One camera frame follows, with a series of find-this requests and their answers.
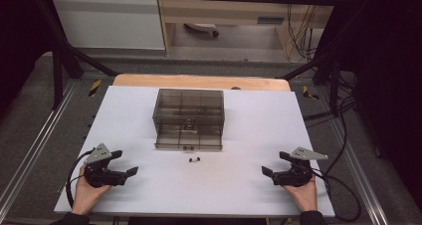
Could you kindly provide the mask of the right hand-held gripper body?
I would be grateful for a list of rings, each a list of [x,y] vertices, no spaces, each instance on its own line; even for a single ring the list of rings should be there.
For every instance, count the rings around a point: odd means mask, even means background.
[[[311,160],[325,160],[328,156],[303,147],[290,153],[292,161],[288,171],[273,172],[271,179],[275,185],[292,185],[300,187],[307,184],[313,177]]]

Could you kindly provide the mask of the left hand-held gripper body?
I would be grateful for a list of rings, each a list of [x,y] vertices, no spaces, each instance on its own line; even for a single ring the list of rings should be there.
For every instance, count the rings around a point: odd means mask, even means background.
[[[108,168],[111,153],[104,143],[94,148],[92,153],[85,160],[85,178],[88,184],[98,188],[104,185],[124,185],[128,176],[126,172],[112,171]]]

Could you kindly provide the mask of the transparent grey drawer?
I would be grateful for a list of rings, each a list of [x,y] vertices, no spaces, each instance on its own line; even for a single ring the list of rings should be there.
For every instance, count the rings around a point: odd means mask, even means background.
[[[167,150],[212,150],[223,148],[222,128],[218,125],[196,125],[197,133],[182,132],[182,125],[164,124],[157,130],[155,147]]]

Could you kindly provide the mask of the transparent grey drawer box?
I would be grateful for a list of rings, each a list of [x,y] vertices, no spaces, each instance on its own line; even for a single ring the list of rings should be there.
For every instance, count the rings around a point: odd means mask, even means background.
[[[161,125],[182,125],[187,118],[193,119],[196,125],[218,125],[223,131],[224,93],[211,90],[160,89],[152,118],[156,134]]]

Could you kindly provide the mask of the person's right hand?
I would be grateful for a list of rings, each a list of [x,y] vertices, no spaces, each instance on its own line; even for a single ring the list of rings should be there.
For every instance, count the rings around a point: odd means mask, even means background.
[[[303,186],[285,185],[284,189],[292,195],[302,212],[317,211],[317,186],[314,177]]]

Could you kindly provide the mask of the person's left hand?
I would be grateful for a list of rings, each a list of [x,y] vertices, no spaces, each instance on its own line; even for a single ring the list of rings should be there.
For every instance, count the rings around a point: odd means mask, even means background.
[[[80,177],[76,184],[76,195],[71,212],[77,215],[88,215],[100,199],[111,190],[110,185],[92,187],[85,178],[85,167],[80,168]]]

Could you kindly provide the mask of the yellow black tape strip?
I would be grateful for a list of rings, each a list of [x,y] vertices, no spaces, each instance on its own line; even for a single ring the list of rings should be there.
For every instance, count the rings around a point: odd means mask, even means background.
[[[303,97],[311,98],[313,100],[319,100],[319,96],[311,94],[307,86],[303,86]]]
[[[94,83],[93,83],[93,85],[90,89],[90,92],[89,92],[89,97],[95,96],[95,94],[96,94],[98,88],[100,87],[101,83],[102,83],[102,80],[95,80],[94,81]]]

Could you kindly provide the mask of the small dark item in drawer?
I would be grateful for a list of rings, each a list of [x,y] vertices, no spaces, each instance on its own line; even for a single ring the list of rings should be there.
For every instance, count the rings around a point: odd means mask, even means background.
[[[182,126],[182,132],[186,132],[186,133],[197,133],[198,129],[197,126],[194,122],[193,119],[191,118],[187,118],[184,122],[183,122],[183,126]]]

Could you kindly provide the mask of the black curtain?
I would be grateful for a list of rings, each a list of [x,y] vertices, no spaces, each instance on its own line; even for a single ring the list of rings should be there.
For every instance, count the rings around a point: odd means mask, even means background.
[[[356,92],[377,145],[422,212],[422,0],[345,0],[322,34],[340,30],[340,68]]]
[[[0,0],[0,115],[52,46],[34,0]]]

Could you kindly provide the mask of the white cabinet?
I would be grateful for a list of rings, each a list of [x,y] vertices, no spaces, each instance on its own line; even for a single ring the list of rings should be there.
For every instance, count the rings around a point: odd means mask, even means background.
[[[165,48],[157,0],[53,0],[77,48]]]

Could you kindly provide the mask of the grey chair base with caster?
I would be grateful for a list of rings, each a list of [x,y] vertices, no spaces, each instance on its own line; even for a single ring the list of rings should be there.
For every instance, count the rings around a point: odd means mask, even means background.
[[[190,28],[193,30],[201,31],[201,32],[209,32],[212,34],[213,37],[218,37],[219,32],[214,24],[192,24],[192,23],[185,23],[184,26],[186,28]]]

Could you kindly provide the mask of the light wooden desk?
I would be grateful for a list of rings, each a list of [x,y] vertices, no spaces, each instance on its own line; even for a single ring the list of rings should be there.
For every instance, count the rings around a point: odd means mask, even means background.
[[[193,0],[159,0],[166,24],[270,25],[276,29],[285,56],[295,60],[308,31],[325,28],[331,6],[247,4]]]

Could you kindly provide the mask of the aluminium rail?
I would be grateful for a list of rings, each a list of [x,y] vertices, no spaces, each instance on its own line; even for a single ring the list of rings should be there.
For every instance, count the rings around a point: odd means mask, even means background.
[[[47,143],[50,135],[52,134],[56,124],[61,118],[65,108],[67,107],[72,95],[75,91],[75,87],[78,84],[78,80],[68,80],[65,90],[63,92],[63,99],[59,105],[50,112],[47,120],[41,127],[41,130],[37,134],[37,137],[31,144],[25,157],[14,173],[12,179],[6,186],[4,192],[0,195],[0,223],[5,219],[9,212],[12,204],[14,203],[17,195],[19,194],[23,184],[29,176],[35,162],[38,160],[45,144]]]
[[[345,160],[347,161],[353,180],[372,224],[388,225],[387,217],[377,199],[377,196],[375,195],[369,179],[366,176],[366,173],[364,172],[355,152],[353,151],[351,143],[346,139],[346,128],[342,125],[341,120],[338,117],[333,119],[332,126],[339,143],[344,145],[343,154],[345,156]]]

